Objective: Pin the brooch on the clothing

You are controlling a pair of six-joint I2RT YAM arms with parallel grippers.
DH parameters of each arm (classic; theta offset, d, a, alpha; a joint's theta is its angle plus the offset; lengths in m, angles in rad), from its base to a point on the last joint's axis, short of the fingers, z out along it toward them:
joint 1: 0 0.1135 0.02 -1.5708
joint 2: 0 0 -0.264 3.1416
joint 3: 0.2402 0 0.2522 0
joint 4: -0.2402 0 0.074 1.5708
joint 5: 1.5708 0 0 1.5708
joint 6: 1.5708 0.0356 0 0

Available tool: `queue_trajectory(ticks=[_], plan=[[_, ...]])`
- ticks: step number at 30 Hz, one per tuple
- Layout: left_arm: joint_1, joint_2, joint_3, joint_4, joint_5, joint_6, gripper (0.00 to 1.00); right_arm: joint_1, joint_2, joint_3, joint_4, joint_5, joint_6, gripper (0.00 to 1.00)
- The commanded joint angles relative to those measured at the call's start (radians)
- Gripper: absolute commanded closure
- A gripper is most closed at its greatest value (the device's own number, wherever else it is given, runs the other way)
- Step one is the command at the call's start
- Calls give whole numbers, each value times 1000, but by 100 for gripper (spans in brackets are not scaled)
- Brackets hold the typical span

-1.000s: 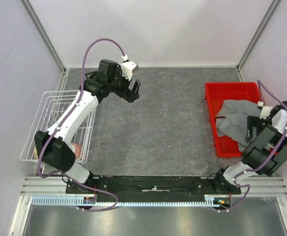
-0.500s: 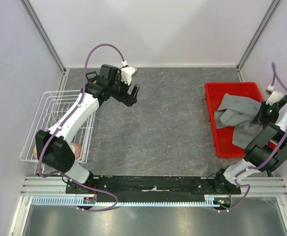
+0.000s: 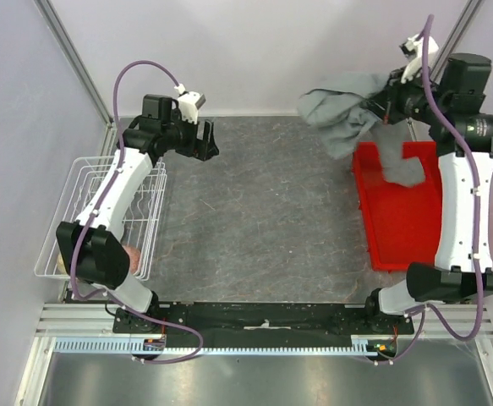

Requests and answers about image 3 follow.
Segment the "grey shirt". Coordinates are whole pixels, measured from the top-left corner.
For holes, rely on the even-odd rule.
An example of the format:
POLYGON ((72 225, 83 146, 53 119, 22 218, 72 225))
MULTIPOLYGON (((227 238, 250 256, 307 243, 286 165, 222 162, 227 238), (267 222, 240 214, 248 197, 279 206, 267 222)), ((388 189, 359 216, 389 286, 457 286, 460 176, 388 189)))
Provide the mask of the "grey shirt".
POLYGON ((403 156, 407 124, 385 125, 365 106, 368 98, 383 90, 388 79, 388 74, 337 74, 299 98, 298 114, 318 132, 326 152, 334 159, 352 155, 361 137, 371 134, 384 179, 411 188, 425 181, 425 171, 418 158, 403 156))

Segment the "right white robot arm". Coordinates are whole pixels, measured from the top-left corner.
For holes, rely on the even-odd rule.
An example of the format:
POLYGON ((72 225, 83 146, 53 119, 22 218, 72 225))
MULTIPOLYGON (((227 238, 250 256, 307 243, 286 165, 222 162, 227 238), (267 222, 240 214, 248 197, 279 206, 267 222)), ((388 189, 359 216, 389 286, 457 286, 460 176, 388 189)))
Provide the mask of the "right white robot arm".
POLYGON ((493 114, 482 112, 492 70, 489 58, 453 53, 440 82, 428 61, 415 56, 390 73, 366 105, 386 124, 407 118, 425 123, 435 142, 441 175, 441 236, 433 264, 413 262, 403 282, 374 290, 366 300, 364 326, 384 332, 393 316, 435 310, 436 303, 475 301, 469 337, 481 324, 483 301, 493 295, 489 246, 489 198, 493 176, 493 114))

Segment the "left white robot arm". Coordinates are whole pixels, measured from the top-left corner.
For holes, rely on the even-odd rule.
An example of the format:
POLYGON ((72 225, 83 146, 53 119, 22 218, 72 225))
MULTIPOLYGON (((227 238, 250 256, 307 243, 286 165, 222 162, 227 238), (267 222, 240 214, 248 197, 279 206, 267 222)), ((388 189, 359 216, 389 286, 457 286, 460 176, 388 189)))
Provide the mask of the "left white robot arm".
POLYGON ((145 178, 169 151, 207 161, 219 150, 213 123, 200 121, 205 96, 180 91, 178 98, 146 95, 142 112, 123 131, 110 168, 85 209, 72 222, 62 221, 56 237, 66 272, 107 291, 133 310, 131 321, 142 332, 161 323, 157 295, 130 271, 121 240, 123 218, 145 178))

